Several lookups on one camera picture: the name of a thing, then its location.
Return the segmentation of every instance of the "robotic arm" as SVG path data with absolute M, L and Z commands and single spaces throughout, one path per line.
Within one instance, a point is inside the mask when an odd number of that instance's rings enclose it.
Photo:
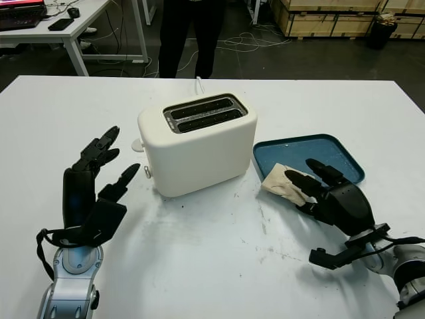
M 397 306 L 400 318 L 421 318 L 425 311 L 425 243 L 418 237 L 390 238 L 387 224 L 376 225 L 372 209 L 362 191 L 332 166 L 315 159 L 307 165 L 328 186 L 296 171 L 286 171 L 286 177 L 316 203 L 297 208 L 318 221 L 335 225 L 350 236 L 347 249 L 337 255 L 323 248 L 310 252 L 309 261 L 328 269 L 336 269 L 361 259 L 365 266 L 378 274 L 390 276 L 400 293 Z
M 120 153 L 118 149 L 109 150 L 119 132 L 114 126 L 100 139 L 95 138 L 81 152 L 80 159 L 65 170 L 64 229 L 43 229 L 37 235 L 37 255 L 53 280 L 43 296 L 39 319 L 90 319 L 99 305 L 100 294 L 93 281 L 104 258 L 101 244 L 114 236 L 124 218 L 127 209 L 117 201 L 140 167 L 133 164 L 127 168 L 115 184 L 99 192 L 96 200 L 94 180 L 100 168 Z M 43 239 L 59 247 L 53 268 L 45 259 Z

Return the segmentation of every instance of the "shoe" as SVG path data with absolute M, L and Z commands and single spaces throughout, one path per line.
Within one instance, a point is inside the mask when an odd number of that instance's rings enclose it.
M 98 32 L 98 30 L 96 28 L 88 27 L 86 30 L 84 30 L 84 32 L 82 34 L 83 35 L 95 35 L 97 32 Z
M 80 48 L 81 48 L 82 50 L 86 50 L 86 49 L 90 48 L 91 46 L 92 46 L 92 44 L 91 44 L 91 43 L 89 43 L 89 42 L 86 42 L 86 41 L 80 41 Z

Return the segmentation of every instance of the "black pants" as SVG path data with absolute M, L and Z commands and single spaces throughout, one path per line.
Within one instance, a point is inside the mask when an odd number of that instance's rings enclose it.
M 199 50 L 195 77 L 210 77 L 225 6 L 226 0 L 164 0 L 159 51 L 161 78 L 175 78 L 191 21 Z

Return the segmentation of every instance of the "white toaster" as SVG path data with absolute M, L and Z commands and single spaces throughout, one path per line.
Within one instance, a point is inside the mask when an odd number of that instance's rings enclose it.
M 257 115 L 233 94 L 151 107 L 138 123 L 150 174 L 164 196 L 226 181 L 250 165 Z

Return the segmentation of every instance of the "black strap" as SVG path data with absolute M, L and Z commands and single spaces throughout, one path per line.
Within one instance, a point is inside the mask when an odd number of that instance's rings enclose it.
M 41 260 L 41 263 L 42 263 L 45 271 L 47 272 L 48 276 L 50 277 L 50 279 L 54 280 L 53 268 L 46 261 L 46 257 L 44 255 L 44 251 L 43 251 L 43 246 L 41 245 L 41 243 L 43 242 L 44 236 L 47 236 L 47 229 L 45 229 L 45 228 L 42 229 L 40 231 L 40 233 L 38 233 L 37 236 L 36 236 L 36 239 L 37 239 L 37 256 Z
M 47 272 L 47 275 L 50 277 L 50 279 L 54 280 L 54 271 L 53 268 L 49 265 L 49 263 L 46 261 L 46 257 L 44 255 L 43 246 L 41 245 L 43 242 L 43 239 L 46 239 L 50 244 L 60 247 L 60 248 L 78 248 L 82 247 L 83 245 L 63 245 L 62 243 L 56 243 L 52 241 L 47 235 L 48 234 L 55 234 L 64 231 L 64 229 L 54 229 L 52 231 L 48 231 L 47 229 L 43 228 L 40 233 L 37 234 L 35 237 L 37 240 L 37 256 L 41 260 L 41 263 Z

